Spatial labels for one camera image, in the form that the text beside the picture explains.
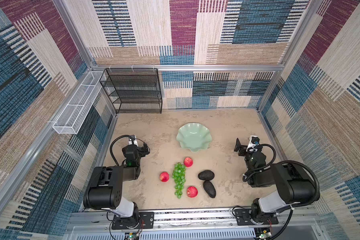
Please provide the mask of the red fake apple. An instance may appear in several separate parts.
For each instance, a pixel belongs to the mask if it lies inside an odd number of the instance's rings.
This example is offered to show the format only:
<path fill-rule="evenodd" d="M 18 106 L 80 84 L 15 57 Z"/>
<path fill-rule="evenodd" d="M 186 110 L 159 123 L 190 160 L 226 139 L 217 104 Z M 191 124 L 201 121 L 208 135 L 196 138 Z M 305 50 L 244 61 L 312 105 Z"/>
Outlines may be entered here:
<path fill-rule="evenodd" d="M 194 163 L 194 161 L 193 161 L 192 158 L 186 157 L 186 158 L 184 159 L 184 165 L 185 165 L 187 168 L 191 167 L 191 166 L 193 165 L 193 163 Z"/>
<path fill-rule="evenodd" d="M 187 196 L 189 198 L 194 198 L 198 195 L 198 189 L 194 186 L 190 186 L 187 188 Z"/>
<path fill-rule="evenodd" d="M 170 179 L 170 176 L 167 172 L 162 172 L 160 173 L 159 178 L 161 182 L 167 182 Z"/>

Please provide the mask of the dark fake avocado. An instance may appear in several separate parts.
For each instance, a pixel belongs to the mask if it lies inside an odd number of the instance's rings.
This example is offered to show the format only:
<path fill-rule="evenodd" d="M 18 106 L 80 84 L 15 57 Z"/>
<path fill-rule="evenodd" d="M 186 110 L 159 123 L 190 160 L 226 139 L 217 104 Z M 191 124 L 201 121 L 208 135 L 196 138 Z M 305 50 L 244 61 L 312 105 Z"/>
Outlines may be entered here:
<path fill-rule="evenodd" d="M 211 170 L 204 170 L 198 174 L 198 178 L 202 181 L 211 181 L 215 178 L 215 173 Z"/>
<path fill-rule="evenodd" d="M 204 181 L 203 188 L 210 198 L 215 198 L 217 195 L 216 189 L 211 181 Z"/>

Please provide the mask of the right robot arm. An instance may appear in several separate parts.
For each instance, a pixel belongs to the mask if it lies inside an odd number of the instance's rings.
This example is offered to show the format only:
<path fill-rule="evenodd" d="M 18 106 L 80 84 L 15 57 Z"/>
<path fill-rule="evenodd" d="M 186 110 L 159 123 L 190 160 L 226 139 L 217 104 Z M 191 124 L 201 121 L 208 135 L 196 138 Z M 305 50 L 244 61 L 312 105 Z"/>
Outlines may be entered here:
<path fill-rule="evenodd" d="M 276 191 L 255 199 L 250 207 L 232 209 L 239 226 L 278 224 L 277 214 L 311 205 L 320 198 L 318 178 L 308 166 L 296 161 L 275 163 L 275 157 L 267 163 L 264 147 L 276 153 L 273 146 L 261 144 L 257 136 L 251 136 L 247 145 L 236 140 L 234 151 L 245 158 L 247 166 L 243 181 L 252 188 L 276 186 Z"/>

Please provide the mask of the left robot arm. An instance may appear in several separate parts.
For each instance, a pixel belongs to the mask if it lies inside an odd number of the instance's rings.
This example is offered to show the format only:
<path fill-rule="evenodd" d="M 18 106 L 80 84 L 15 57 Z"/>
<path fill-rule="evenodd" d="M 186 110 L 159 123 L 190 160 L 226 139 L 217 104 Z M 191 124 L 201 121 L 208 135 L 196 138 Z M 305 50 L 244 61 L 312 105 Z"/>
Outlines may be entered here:
<path fill-rule="evenodd" d="M 141 228 L 144 220 L 140 217 L 136 203 L 123 197 L 123 182 L 137 180 L 141 173 L 141 158 L 150 153 L 146 143 L 122 148 L 125 164 L 114 167 L 96 167 L 84 193 L 86 209 L 102 210 L 114 214 L 113 229 Z"/>

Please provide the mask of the light green scalloped bowl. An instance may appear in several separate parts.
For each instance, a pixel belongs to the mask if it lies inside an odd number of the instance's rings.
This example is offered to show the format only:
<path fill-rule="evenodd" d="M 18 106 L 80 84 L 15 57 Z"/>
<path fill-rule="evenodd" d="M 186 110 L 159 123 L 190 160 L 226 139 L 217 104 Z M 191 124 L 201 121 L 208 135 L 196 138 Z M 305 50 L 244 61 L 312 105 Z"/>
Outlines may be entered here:
<path fill-rule="evenodd" d="M 210 130 L 199 123 L 188 123 L 179 128 L 176 140 L 182 149 L 193 153 L 206 150 L 212 142 Z"/>

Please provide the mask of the green fake grape bunch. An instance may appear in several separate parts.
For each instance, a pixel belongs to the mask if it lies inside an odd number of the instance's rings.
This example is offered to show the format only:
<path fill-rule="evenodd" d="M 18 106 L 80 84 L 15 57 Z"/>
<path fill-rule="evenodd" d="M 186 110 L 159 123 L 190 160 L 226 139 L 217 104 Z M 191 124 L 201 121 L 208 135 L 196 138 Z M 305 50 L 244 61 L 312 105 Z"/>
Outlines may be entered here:
<path fill-rule="evenodd" d="M 172 178 L 175 182 L 175 195 L 180 199 L 183 195 L 186 182 L 186 166 L 180 162 L 176 163 L 172 172 Z"/>

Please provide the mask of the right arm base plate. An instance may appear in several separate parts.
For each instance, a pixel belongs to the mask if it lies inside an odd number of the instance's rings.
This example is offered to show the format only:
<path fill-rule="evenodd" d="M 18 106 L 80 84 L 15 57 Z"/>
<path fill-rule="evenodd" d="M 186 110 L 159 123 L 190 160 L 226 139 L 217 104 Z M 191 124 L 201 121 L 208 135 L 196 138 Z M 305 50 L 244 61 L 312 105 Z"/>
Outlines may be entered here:
<path fill-rule="evenodd" d="M 276 214 L 268 214 L 261 211 L 252 214 L 251 209 L 234 208 L 233 215 L 238 226 L 277 225 L 279 223 Z"/>

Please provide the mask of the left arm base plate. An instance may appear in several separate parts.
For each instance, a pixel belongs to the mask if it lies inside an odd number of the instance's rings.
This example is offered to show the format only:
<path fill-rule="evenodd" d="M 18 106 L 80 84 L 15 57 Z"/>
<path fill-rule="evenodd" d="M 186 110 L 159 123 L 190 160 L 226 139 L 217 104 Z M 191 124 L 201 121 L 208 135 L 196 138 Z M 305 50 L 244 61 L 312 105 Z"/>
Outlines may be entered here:
<path fill-rule="evenodd" d="M 155 220 L 154 212 L 139 212 L 129 218 L 119 218 L 114 216 L 111 224 L 112 230 L 139 230 L 152 229 Z"/>

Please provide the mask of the aluminium front rail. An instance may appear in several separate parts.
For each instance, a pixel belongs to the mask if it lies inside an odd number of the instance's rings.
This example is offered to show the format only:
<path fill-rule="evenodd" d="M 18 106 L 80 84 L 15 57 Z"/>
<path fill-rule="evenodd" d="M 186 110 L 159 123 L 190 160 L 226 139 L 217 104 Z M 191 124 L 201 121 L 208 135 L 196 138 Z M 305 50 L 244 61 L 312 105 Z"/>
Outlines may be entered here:
<path fill-rule="evenodd" d="M 154 210 L 152 231 L 229 229 L 238 228 L 237 217 L 232 208 L 171 209 Z M 290 226 L 311 226 L 320 223 L 316 210 L 312 207 L 294 210 Z M 104 212 L 73 213 L 65 233 L 104 232 L 109 230 L 110 221 Z"/>

